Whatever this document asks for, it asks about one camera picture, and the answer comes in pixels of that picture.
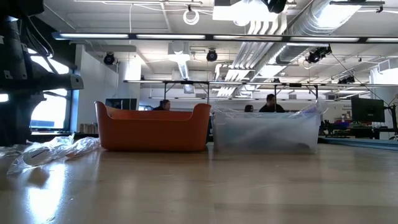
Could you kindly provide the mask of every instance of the orange bin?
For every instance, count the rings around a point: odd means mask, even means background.
[[[95,102],[99,140],[111,151],[204,151],[211,106],[193,112],[129,111]]]

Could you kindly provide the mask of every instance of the plastic storage container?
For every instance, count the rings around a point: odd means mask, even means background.
[[[215,150],[313,154],[319,125],[319,114],[216,113]]]

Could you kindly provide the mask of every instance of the person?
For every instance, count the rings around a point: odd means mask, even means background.
[[[254,111],[253,105],[246,105],[244,107],[244,112],[253,112],[253,111]]]
[[[161,100],[160,105],[156,108],[154,108],[154,111],[169,111],[170,110],[170,100]]]
[[[267,95],[267,103],[259,110],[259,112],[275,112],[275,95],[274,94]],[[277,113],[285,113],[285,110],[279,104],[276,104],[276,112]]]

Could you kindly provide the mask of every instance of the wooden table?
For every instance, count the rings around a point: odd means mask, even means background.
[[[93,152],[6,177],[1,223],[398,222],[398,153]]]

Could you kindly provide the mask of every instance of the computer monitor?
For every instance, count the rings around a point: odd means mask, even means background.
[[[116,108],[116,109],[122,109],[122,110],[136,110],[137,99],[135,99],[135,98],[106,99],[105,105],[110,106],[112,108]]]
[[[352,98],[353,121],[385,122],[382,100]]]

